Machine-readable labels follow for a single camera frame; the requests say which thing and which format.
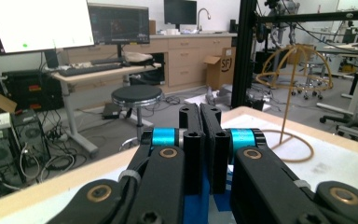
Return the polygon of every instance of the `white screen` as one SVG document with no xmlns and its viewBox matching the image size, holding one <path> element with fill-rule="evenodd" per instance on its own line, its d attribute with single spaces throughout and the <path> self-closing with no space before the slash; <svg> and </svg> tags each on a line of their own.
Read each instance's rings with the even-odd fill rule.
<svg viewBox="0 0 358 224">
<path fill-rule="evenodd" d="M 94 44 L 86 0 L 0 0 L 0 54 Z"/>
</svg>

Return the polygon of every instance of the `black monitor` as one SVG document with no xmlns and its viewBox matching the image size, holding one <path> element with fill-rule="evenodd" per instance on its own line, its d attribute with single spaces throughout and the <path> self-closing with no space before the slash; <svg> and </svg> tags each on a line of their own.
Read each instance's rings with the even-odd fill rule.
<svg viewBox="0 0 358 224">
<path fill-rule="evenodd" d="M 95 44 L 148 44 L 148 7 L 89 4 Z"/>
<path fill-rule="evenodd" d="M 0 0 L 0 55 L 92 45 L 87 0 Z"/>
<path fill-rule="evenodd" d="M 197 24 L 197 2 L 164 0 L 164 21 L 166 24 L 174 24 L 176 29 L 180 25 Z"/>
</svg>

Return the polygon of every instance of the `faucet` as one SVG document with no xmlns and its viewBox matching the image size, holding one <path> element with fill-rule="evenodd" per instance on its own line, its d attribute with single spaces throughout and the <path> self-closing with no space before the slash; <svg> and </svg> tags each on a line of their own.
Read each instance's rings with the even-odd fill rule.
<svg viewBox="0 0 358 224">
<path fill-rule="evenodd" d="M 211 19 L 211 14 L 209 14 L 209 11 L 208 11 L 205 7 L 203 7 L 202 9 L 200 9 L 200 10 L 199 10 L 199 15 L 198 15 L 198 17 L 197 17 L 197 31 L 198 31 L 198 32 L 202 31 L 202 26 L 200 25 L 200 13 L 202 12 L 202 10 L 205 10 L 206 13 L 208 14 L 208 20 Z"/>
</svg>

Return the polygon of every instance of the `round stool cushion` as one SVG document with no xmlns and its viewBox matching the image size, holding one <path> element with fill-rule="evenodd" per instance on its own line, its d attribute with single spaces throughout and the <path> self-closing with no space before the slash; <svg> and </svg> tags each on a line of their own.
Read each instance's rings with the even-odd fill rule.
<svg viewBox="0 0 358 224">
<path fill-rule="evenodd" d="M 112 99 L 115 103 L 121 104 L 137 104 L 141 102 L 148 102 L 155 100 L 161 96 L 162 90 L 155 86 L 148 85 L 134 85 L 117 89 L 112 92 Z"/>
</svg>

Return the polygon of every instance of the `wooden cabinet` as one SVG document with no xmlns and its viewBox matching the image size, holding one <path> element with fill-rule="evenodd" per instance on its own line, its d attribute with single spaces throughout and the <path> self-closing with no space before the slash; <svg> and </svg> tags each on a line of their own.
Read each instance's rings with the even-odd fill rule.
<svg viewBox="0 0 358 224">
<path fill-rule="evenodd" d="M 232 35 L 156 36 L 150 44 L 123 46 L 124 51 L 164 53 L 165 92 L 180 91 L 205 85 L 207 55 L 220 55 L 231 47 Z M 106 45 L 68 49 L 62 53 L 64 63 L 83 63 L 95 59 L 117 57 L 117 46 Z"/>
</svg>

